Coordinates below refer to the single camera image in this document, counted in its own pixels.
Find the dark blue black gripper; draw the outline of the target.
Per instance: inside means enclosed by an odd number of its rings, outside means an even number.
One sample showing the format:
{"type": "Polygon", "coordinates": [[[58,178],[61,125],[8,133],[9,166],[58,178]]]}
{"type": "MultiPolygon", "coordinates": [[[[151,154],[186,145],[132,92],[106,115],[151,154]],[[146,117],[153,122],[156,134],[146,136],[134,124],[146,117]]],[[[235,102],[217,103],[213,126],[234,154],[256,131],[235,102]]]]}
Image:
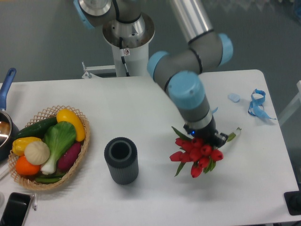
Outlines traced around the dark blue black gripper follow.
{"type": "Polygon", "coordinates": [[[218,148],[222,147],[229,138],[227,134],[218,132],[213,116],[208,123],[205,123],[205,126],[201,125],[199,127],[197,123],[185,123],[183,128],[189,135],[195,138],[201,138],[205,143],[218,148]]]}

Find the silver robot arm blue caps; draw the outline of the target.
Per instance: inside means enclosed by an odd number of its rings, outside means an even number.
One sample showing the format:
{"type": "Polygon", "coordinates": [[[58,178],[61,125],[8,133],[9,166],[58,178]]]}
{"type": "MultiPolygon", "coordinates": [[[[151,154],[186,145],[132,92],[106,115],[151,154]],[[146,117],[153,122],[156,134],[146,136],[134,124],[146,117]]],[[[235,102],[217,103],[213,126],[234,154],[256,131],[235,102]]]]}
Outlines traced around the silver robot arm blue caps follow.
{"type": "Polygon", "coordinates": [[[149,75],[169,96],[184,119],[186,132],[214,147],[228,135],[219,133],[198,75],[228,62],[233,55],[229,37],[217,34],[199,0],[170,2],[188,49],[171,55],[149,55],[155,28],[138,0],[76,0],[75,8],[88,28],[101,26],[111,45],[118,77],[149,75]]]}

